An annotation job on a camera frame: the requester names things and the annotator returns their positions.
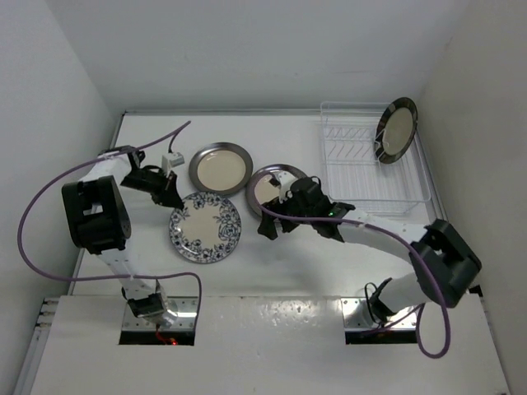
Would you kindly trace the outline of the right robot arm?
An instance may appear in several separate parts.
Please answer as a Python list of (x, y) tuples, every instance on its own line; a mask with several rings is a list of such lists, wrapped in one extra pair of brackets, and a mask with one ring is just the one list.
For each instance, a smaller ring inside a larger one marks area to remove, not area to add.
[(352, 204), (331, 201), (316, 177), (281, 172), (268, 184), (278, 196), (261, 203), (259, 234), (274, 240), (279, 233), (310, 225), (323, 238), (362, 244), (411, 265), (411, 273), (383, 280), (365, 301), (373, 324), (385, 324), (400, 310), (420, 304), (453, 309), (482, 269), (475, 252), (448, 221), (417, 225), (372, 216)]

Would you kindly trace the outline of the blue floral plate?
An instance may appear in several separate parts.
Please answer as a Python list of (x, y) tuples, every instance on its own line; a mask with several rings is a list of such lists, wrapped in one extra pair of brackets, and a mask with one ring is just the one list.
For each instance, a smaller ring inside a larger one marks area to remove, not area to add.
[(192, 263), (217, 263), (235, 250), (241, 237), (241, 218), (230, 199), (196, 192), (170, 214), (168, 232), (176, 252)]

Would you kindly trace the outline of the brown striped rim plate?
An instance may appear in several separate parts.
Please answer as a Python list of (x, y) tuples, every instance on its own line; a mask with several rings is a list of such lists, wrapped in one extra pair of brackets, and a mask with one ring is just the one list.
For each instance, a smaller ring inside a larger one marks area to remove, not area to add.
[(374, 151), (384, 165), (400, 160), (411, 146), (417, 131), (418, 111), (415, 102), (400, 97), (390, 103), (378, 122)]

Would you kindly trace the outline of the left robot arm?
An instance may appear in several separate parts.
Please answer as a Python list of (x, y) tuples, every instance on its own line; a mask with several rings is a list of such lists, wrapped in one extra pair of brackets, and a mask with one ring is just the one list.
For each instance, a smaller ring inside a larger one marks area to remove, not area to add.
[(132, 222), (119, 188), (147, 193), (160, 207), (182, 209), (184, 204), (174, 171), (141, 166), (144, 158), (145, 152), (132, 146), (102, 151), (91, 170), (77, 182), (64, 184), (61, 193), (73, 243), (119, 278), (134, 317), (169, 328), (177, 319), (176, 307), (160, 282), (142, 273), (146, 266), (132, 254)]

